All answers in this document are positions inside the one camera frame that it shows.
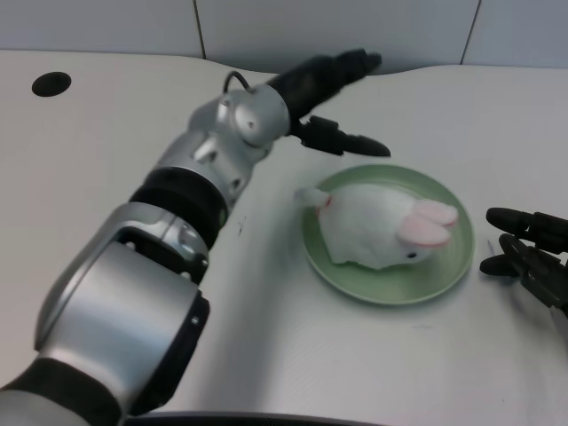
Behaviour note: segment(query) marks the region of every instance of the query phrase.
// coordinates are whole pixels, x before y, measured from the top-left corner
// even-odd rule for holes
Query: black cable
[[[249,82],[247,82],[245,77],[243,77],[239,71],[231,71],[228,74],[228,76],[225,78],[225,83],[223,83],[223,93],[227,93],[227,91],[229,90],[229,84],[231,83],[231,79],[233,77],[239,80],[239,82],[242,84],[242,87],[244,87],[245,90],[247,90],[250,87]]]

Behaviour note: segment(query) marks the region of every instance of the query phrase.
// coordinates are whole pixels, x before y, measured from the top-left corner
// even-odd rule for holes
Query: black band
[[[47,398],[81,416],[91,426],[116,425],[121,408],[101,383],[56,359],[36,359],[3,391],[25,391]]]
[[[209,302],[199,292],[160,365],[130,409],[130,415],[147,413],[170,400],[195,351],[208,316]]]
[[[181,217],[209,248],[227,217],[225,199],[208,180],[176,167],[150,173],[130,201],[152,204]]]

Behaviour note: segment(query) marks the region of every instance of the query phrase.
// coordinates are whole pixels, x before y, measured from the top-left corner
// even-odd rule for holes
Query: robotic hand
[[[521,284],[547,307],[568,315],[568,269],[556,255],[568,251],[568,220],[543,213],[489,209],[487,221],[505,231],[499,243],[503,255],[484,260],[479,270],[488,275],[520,277]],[[520,239],[532,241],[526,246]]]
[[[294,135],[331,154],[390,155],[337,123],[300,122],[380,63],[362,50],[315,57],[255,87],[230,73],[53,286],[36,360],[0,391],[0,425],[107,426],[165,404],[209,316],[198,288],[209,249],[273,142]],[[228,90],[232,77],[244,90]]]

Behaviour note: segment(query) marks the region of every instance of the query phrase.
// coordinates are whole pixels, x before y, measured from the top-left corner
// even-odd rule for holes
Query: white wall
[[[439,64],[568,67],[568,0],[195,0],[208,59],[278,72],[379,51],[382,73]],[[0,0],[0,49],[201,57],[194,0]]]
[[[0,0],[0,49],[201,56],[192,0]]]
[[[568,0],[482,0],[464,63],[568,67]]]
[[[208,59],[281,72],[365,47],[382,73],[459,64],[477,0],[198,0]]]

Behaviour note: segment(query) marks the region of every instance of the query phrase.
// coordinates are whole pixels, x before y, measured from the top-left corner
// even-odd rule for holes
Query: black hole
[[[35,79],[32,92],[42,98],[57,96],[66,91],[71,85],[71,77],[65,73],[48,73]]]

